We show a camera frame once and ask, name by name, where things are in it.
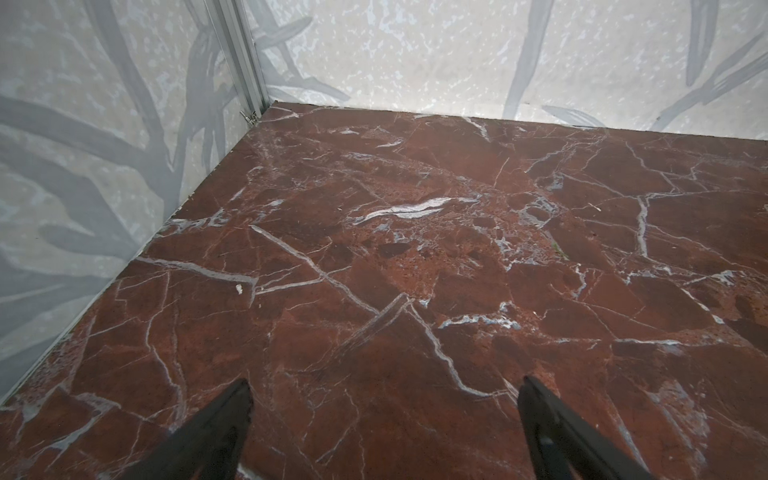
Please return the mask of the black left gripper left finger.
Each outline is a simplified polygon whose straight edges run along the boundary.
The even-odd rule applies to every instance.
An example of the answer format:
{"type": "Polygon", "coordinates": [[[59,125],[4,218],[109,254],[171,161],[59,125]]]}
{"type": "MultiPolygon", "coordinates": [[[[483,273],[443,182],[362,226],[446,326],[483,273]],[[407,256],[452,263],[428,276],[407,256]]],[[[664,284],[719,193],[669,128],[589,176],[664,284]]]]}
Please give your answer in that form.
{"type": "Polygon", "coordinates": [[[251,424],[253,397],[244,378],[232,382],[124,479],[233,479],[251,424]]]}

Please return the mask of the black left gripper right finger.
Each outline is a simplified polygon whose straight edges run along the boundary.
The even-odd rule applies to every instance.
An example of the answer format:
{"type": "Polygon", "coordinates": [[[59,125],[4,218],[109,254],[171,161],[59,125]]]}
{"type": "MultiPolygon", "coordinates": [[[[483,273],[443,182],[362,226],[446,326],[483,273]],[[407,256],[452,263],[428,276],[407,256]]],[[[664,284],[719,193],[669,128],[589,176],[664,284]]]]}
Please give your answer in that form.
{"type": "Polygon", "coordinates": [[[538,479],[653,477],[537,378],[523,378],[517,408],[538,479]]]}

